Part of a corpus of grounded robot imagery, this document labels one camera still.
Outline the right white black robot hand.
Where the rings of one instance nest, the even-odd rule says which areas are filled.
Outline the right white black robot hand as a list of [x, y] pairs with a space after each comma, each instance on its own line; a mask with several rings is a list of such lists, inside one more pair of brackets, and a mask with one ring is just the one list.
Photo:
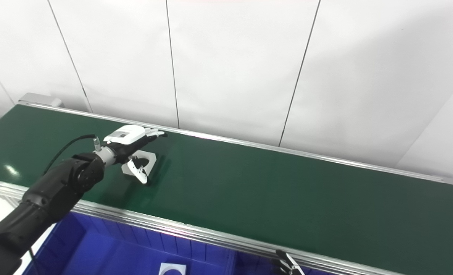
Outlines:
[[282, 249], [275, 250], [277, 258], [271, 260], [274, 265], [273, 273], [277, 275], [304, 275], [301, 266], [294, 258]]

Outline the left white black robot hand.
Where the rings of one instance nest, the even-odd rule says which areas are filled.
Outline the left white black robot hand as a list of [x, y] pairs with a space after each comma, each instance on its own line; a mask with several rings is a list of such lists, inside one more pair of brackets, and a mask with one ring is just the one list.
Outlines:
[[142, 148], [159, 137], [167, 137], [167, 133], [156, 128], [124, 125], [106, 136], [102, 150], [95, 153], [106, 167], [120, 164], [125, 175], [134, 176], [140, 183], [149, 186], [157, 157]]

